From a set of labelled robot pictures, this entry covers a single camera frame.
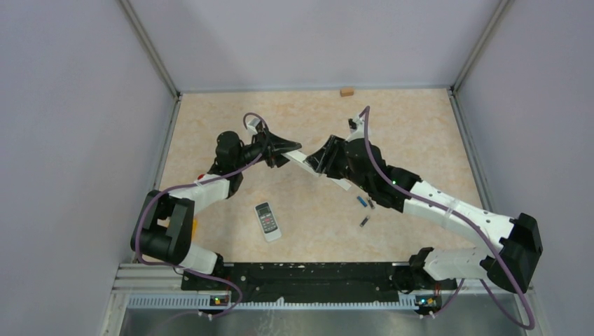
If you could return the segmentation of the slim white remote control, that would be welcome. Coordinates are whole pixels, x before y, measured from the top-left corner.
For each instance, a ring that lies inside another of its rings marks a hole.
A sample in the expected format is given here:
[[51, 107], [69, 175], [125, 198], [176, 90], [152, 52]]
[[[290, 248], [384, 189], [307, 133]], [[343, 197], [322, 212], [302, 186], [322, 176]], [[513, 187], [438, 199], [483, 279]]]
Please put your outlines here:
[[311, 175], [315, 177], [320, 177], [320, 174], [317, 173], [307, 162], [306, 158], [307, 155], [302, 153], [300, 150], [293, 150], [289, 151], [288, 153], [284, 153], [283, 156], [289, 159], [291, 162], [297, 164], [301, 169], [304, 169]]

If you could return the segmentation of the white remote battery cover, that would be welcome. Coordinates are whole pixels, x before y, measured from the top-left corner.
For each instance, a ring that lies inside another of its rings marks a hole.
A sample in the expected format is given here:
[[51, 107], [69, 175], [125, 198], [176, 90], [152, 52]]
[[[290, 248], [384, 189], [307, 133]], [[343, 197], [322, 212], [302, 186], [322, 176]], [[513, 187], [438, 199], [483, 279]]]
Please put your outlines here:
[[334, 182], [337, 186], [340, 186], [343, 190], [349, 190], [352, 185], [349, 181], [345, 180], [345, 179], [331, 179], [332, 182]]

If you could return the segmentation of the blue AAA battery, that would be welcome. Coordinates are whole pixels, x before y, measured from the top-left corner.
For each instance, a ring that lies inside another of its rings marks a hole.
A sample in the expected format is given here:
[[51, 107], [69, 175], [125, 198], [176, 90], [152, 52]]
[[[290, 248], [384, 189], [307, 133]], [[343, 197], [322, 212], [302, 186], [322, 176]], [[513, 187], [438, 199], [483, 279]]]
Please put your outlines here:
[[363, 207], [367, 207], [368, 206], [367, 202], [364, 200], [363, 197], [357, 196], [357, 200], [362, 204]]

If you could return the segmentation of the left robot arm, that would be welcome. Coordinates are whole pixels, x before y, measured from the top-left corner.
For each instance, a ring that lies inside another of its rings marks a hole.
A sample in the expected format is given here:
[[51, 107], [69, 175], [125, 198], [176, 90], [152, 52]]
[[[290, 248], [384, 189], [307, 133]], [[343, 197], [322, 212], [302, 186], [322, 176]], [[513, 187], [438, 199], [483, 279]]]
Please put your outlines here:
[[267, 128], [253, 135], [248, 144], [236, 132], [220, 133], [214, 162], [206, 174], [190, 184], [148, 193], [131, 236], [131, 249], [138, 258], [151, 257], [154, 265], [167, 263], [198, 272], [198, 281], [208, 289], [220, 287], [225, 272], [216, 265], [218, 254], [192, 242], [195, 215], [233, 196], [248, 167], [258, 162], [281, 167], [288, 162], [283, 155], [301, 147]]

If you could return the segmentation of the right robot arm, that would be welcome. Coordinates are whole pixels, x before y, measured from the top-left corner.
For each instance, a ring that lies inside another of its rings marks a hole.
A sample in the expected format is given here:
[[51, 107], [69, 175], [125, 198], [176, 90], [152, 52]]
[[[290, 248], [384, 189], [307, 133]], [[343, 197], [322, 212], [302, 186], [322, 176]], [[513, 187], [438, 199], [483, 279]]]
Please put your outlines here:
[[305, 162], [317, 173], [359, 186], [379, 206], [426, 218], [474, 244], [456, 251], [423, 248], [413, 255], [410, 277], [417, 287], [450, 278], [489, 279], [508, 292], [527, 292], [543, 252], [531, 215], [512, 218], [451, 197], [419, 175], [386, 164], [380, 149], [363, 139], [332, 135]]

